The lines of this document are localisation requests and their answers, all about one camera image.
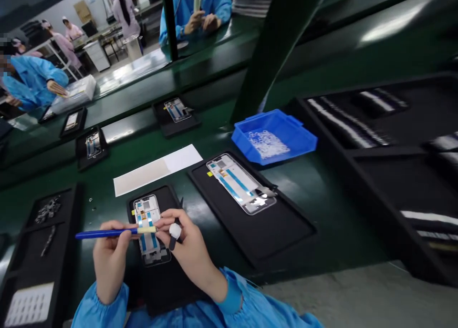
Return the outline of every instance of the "blue bin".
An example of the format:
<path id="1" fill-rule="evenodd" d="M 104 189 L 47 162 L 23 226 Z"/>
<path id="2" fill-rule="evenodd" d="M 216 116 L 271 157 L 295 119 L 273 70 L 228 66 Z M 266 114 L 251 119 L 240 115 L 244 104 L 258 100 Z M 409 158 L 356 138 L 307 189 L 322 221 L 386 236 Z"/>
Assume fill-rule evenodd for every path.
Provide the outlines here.
<path id="1" fill-rule="evenodd" d="M 292 116 L 285 115 L 275 109 L 267 113 L 259 113 L 235 123 L 232 140 L 248 160 L 261 165 L 294 158 L 313 152 L 318 138 L 302 127 L 302 122 Z M 267 130 L 277 136 L 290 149 L 289 152 L 262 159 L 260 153 L 248 140 L 249 133 L 260 133 Z"/>

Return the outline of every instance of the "blue cuff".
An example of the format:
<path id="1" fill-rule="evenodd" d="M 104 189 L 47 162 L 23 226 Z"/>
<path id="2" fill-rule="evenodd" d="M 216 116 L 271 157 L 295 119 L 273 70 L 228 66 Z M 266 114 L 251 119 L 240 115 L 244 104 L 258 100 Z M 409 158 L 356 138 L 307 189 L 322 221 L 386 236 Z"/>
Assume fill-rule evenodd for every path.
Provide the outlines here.
<path id="1" fill-rule="evenodd" d="M 232 315 L 240 310 L 242 303 L 242 291 L 237 285 L 237 281 L 235 279 L 231 277 L 226 277 L 226 279 L 228 281 L 228 294 L 222 303 L 215 303 L 224 314 Z"/>

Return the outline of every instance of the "blue pen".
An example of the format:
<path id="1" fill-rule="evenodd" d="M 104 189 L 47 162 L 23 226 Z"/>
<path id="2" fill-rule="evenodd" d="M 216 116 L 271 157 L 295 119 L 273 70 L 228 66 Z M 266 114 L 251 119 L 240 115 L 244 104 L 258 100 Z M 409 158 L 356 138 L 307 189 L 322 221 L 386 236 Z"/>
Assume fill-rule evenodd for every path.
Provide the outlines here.
<path id="1" fill-rule="evenodd" d="M 113 230 L 90 230 L 81 232 L 75 235 L 78 240 L 87 238 L 99 238 L 99 237 L 113 237 L 120 236 L 123 231 L 130 230 L 132 234 L 147 234 L 155 233 L 157 231 L 155 226 L 146 226 L 142 228 L 130 228 L 130 229 L 113 229 Z"/>

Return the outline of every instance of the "white cabinet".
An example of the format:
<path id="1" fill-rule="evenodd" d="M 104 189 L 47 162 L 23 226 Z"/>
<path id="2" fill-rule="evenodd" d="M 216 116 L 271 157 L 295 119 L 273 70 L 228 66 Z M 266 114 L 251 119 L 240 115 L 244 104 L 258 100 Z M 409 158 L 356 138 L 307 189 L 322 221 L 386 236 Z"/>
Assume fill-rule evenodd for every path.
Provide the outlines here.
<path id="1" fill-rule="evenodd" d="M 84 50 L 89 55 L 94 66 L 97 68 L 99 72 L 110 67 L 110 61 L 108 60 L 106 53 L 102 49 L 102 46 L 100 45 L 99 41 L 87 44 L 84 47 Z"/>

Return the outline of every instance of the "person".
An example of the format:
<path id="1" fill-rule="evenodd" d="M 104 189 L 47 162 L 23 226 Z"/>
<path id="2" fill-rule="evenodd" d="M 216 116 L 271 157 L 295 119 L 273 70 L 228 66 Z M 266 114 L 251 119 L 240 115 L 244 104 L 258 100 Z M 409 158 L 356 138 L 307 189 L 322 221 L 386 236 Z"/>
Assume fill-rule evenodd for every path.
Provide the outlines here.
<path id="1" fill-rule="evenodd" d="M 78 59 L 74 53 L 75 47 L 73 44 L 68 41 L 62 34 L 55 32 L 52 28 L 52 25 L 47 20 L 42 20 L 42 27 L 49 31 L 49 33 L 54 37 L 57 45 L 65 55 L 65 57 L 70 61 L 70 63 L 77 69 L 82 67 L 81 61 Z"/>
<path id="2" fill-rule="evenodd" d="M 231 0 L 202 0 L 201 10 L 194 12 L 194 0 L 173 0 L 177 40 L 194 33 L 213 32 L 227 23 L 232 12 Z M 168 43 L 166 15 L 162 9 L 159 43 Z"/>
<path id="3" fill-rule="evenodd" d="M 49 105 L 65 96 L 68 77 L 51 62 L 33 56 L 16 56 L 11 41 L 0 45 L 0 72 L 9 92 L 7 102 L 23 111 Z"/>
<path id="4" fill-rule="evenodd" d="M 132 0 L 114 0 L 113 16 L 121 23 L 124 38 L 140 35 L 140 25 L 135 19 L 134 3 Z"/>
<path id="5" fill-rule="evenodd" d="M 83 32 L 76 25 L 70 23 L 67 17 L 62 17 L 62 22 L 65 25 L 65 37 L 71 42 L 76 40 L 78 37 L 83 36 Z"/>
<path id="6" fill-rule="evenodd" d="M 247 280 L 228 268 L 216 268 L 208 255 L 202 234 L 182 209 L 168 209 L 155 226 L 156 237 L 166 247 L 170 243 L 169 227 L 178 218 L 182 226 L 182 243 L 172 251 L 189 279 L 212 301 L 197 301 L 182 308 L 150 318 L 145 309 L 133 311 L 125 323 L 129 288 L 123 283 L 125 256 L 130 231 L 118 238 L 97 239 L 93 257 L 95 283 L 81 300 L 72 322 L 79 327 L 305 327 L 322 328 L 311 314 L 302 317 L 289 305 L 263 295 Z M 102 230 L 133 228 L 118 221 L 102 224 Z M 173 279 L 162 279 L 173 285 Z"/>
<path id="7" fill-rule="evenodd" d="M 13 38 L 12 43 L 13 47 L 17 50 L 15 54 L 16 56 L 22 55 L 27 51 L 27 48 L 25 47 L 24 43 L 19 38 Z M 31 53 L 29 53 L 29 56 L 43 57 L 43 54 L 39 51 L 32 51 Z"/>

